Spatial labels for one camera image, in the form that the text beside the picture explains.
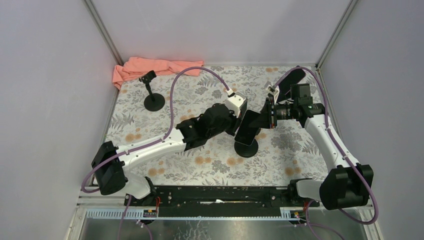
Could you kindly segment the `black phone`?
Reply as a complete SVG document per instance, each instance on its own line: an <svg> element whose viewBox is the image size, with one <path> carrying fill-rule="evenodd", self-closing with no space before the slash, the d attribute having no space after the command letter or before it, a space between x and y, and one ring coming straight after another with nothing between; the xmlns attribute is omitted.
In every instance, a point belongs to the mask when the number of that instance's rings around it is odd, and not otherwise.
<svg viewBox="0 0 424 240"><path fill-rule="evenodd" d="M258 132L259 127L256 126L259 112L248 109L244 114L234 140L237 143L250 146Z"/></svg>

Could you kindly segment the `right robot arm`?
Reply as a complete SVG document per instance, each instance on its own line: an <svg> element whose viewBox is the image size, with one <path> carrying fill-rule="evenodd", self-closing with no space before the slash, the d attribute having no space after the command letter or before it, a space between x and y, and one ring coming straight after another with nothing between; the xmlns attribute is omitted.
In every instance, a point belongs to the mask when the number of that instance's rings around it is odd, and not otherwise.
<svg viewBox="0 0 424 240"><path fill-rule="evenodd" d="M278 121L296 120L315 142L323 157L328 174L323 181L311 178L291 180L287 201L293 206L306 199L319 201L327 210L365 206L374 172L353 157L330 124L326 107L314 103L309 84L294 84L290 87L291 103L279 104L280 89L267 83L268 96L257 119L251 127L274 129Z"/></svg>

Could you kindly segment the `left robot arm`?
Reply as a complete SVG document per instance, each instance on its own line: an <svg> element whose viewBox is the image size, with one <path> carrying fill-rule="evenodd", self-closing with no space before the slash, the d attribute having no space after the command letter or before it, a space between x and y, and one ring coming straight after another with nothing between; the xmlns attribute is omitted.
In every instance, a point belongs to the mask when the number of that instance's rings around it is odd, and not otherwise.
<svg viewBox="0 0 424 240"><path fill-rule="evenodd" d="M246 110L246 103L238 110L215 103L198 117L180 122L164 137L120 146L112 141L104 142L91 162L98 192L103 196L120 192L131 195L144 206L152 204L153 183L148 177L133 175L132 170L147 161L203 146L221 133L234 136Z"/></svg>

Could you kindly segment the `purple phone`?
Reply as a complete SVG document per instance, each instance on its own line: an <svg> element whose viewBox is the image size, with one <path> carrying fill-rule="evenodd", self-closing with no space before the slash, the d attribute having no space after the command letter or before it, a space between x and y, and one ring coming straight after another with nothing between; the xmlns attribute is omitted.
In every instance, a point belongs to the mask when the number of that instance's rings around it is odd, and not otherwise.
<svg viewBox="0 0 424 240"><path fill-rule="evenodd" d="M304 77L306 73L303 69L295 69L291 71L282 81L278 84L279 95L277 102L282 102L284 100L291 98L291 86L298 84Z"/></svg>

